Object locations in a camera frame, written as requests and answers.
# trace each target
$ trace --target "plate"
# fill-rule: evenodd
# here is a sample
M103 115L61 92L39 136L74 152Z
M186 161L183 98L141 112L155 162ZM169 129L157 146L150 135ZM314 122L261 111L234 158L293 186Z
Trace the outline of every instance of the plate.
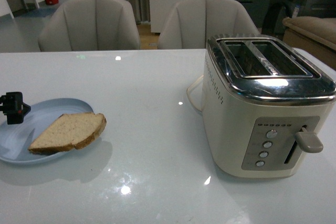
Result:
M7 121L0 125L0 160L12 164L40 164L61 157L68 152L50 155L32 154L29 145L54 120L62 114L93 112L87 103L71 98L47 100L31 106L22 124L8 125Z

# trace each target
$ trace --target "toast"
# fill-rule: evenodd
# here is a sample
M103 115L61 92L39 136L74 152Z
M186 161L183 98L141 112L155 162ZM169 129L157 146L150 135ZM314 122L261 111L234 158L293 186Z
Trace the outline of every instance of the toast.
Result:
M43 154L82 149L97 139L105 126L103 114L63 114L31 143L28 150Z

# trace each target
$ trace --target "sofa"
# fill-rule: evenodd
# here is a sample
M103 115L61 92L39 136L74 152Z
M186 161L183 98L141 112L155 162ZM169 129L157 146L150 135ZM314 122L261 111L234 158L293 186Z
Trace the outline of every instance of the sofa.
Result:
M301 48L336 70L336 18L296 17L282 21L283 41Z

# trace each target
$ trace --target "gray chair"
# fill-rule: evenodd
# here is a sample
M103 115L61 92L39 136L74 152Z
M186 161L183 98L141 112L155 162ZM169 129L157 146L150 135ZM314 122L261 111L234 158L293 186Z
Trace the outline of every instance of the gray chair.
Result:
M41 51L138 50L140 37L125 0L69 0L38 37Z
M159 49L205 48L219 34L260 34L241 3L235 0L184 0L168 13Z

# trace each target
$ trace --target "white table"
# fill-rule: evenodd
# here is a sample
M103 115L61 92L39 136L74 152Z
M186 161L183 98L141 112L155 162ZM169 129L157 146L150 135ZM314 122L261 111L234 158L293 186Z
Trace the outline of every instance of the white table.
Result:
M308 154L294 176L233 178L214 164L185 93L204 55L0 54L1 95L21 91L29 105L77 98L107 118L82 150L39 165L0 162L0 223L335 223L336 108L319 133L323 152Z

